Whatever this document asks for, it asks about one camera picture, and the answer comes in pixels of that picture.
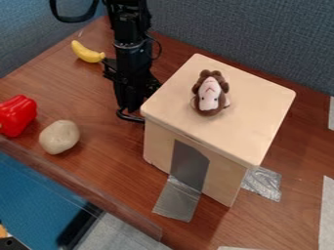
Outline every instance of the red bell pepper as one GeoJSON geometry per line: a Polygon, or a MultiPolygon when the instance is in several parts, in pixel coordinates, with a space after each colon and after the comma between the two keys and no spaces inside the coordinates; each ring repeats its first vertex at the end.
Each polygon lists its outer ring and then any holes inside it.
{"type": "Polygon", "coordinates": [[[36,101],[23,95],[15,96],[0,104],[0,133],[16,137],[36,116],[36,101]]]}

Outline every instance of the cable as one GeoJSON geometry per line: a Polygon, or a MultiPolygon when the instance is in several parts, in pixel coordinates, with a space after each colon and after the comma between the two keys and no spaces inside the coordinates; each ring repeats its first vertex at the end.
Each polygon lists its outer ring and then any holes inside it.
{"type": "Polygon", "coordinates": [[[146,52],[147,56],[150,57],[153,61],[154,61],[154,60],[157,60],[158,58],[160,58],[160,56],[161,56],[161,54],[162,54],[162,46],[161,46],[161,43],[160,43],[158,40],[156,40],[155,38],[153,38],[153,37],[151,37],[150,35],[148,35],[147,33],[146,33],[146,37],[147,37],[148,39],[152,40],[153,42],[157,43],[157,45],[158,45],[158,47],[159,47],[159,52],[158,52],[158,54],[157,54],[157,56],[156,56],[155,58],[152,58],[152,57],[146,52]]]}

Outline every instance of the plush toy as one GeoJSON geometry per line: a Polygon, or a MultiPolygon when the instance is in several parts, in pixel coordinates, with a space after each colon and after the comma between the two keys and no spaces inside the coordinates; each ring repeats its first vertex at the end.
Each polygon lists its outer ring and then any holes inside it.
{"type": "Polygon", "coordinates": [[[219,113],[223,108],[230,105],[226,96],[229,89],[229,83],[220,71],[202,70],[196,84],[192,87],[192,92],[195,94],[195,110],[205,116],[219,113]]]}

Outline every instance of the wooden table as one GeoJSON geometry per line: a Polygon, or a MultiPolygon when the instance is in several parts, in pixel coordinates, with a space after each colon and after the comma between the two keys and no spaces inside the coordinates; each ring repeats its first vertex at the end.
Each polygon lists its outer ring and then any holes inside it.
{"type": "MultiPolygon", "coordinates": [[[[161,226],[162,242],[174,249],[217,249],[220,245],[317,249],[322,179],[323,175],[334,177],[334,133],[327,129],[329,97],[155,34],[164,52],[154,62],[152,72],[161,82],[194,53],[200,53],[297,93],[263,165],[283,175],[281,201],[275,203],[242,190],[228,209],[203,195],[191,223],[171,220],[151,213],[167,175],[143,160],[144,126],[115,116],[112,85],[102,77],[102,66],[82,62],[71,52],[69,43],[78,33],[0,80],[1,101],[26,94],[39,105],[37,121],[12,141],[96,189],[83,191],[85,187],[64,171],[47,173],[43,168],[44,174],[106,209],[114,210],[97,189],[124,202],[161,226]],[[45,126],[58,119],[77,122],[82,140],[73,150],[51,156],[37,139],[45,126]]],[[[78,40],[97,51],[106,51],[110,57],[114,55],[107,19],[85,27],[78,40]]]]}

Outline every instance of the banana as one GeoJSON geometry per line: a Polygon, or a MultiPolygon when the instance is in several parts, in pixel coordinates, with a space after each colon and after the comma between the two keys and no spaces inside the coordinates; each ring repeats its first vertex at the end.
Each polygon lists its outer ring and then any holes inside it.
{"type": "Polygon", "coordinates": [[[105,58],[104,52],[96,52],[84,47],[81,43],[73,40],[71,43],[74,54],[87,63],[98,63],[105,58]]]}

